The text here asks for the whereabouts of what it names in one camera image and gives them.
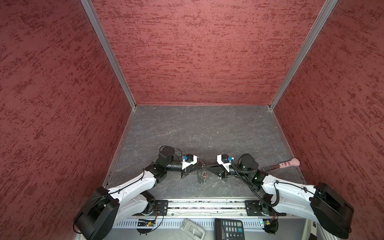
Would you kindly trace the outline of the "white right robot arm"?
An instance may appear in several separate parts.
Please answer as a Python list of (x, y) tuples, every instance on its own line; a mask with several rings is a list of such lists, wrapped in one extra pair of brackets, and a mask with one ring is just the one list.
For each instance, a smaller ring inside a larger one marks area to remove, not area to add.
[(218, 155), (217, 162), (205, 169), (226, 178), (239, 178), (260, 200), (262, 210), (269, 213), (291, 214), (321, 225), (330, 234), (348, 239), (354, 208), (341, 195), (325, 183), (303, 185), (276, 178), (259, 169), (250, 154), (238, 160), (228, 155)]

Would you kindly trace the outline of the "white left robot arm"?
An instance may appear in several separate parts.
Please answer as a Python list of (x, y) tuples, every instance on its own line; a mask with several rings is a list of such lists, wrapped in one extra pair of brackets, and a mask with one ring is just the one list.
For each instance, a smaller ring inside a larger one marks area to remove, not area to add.
[(155, 230), (160, 226), (156, 218), (167, 215), (168, 201), (156, 200), (149, 190), (161, 183), (168, 171), (186, 176), (203, 166), (195, 155), (178, 156), (175, 148), (160, 147), (157, 160), (137, 177), (110, 189), (97, 188), (75, 216), (74, 232), (87, 240), (102, 240), (115, 224), (134, 215), (154, 217), (146, 224), (151, 231)]

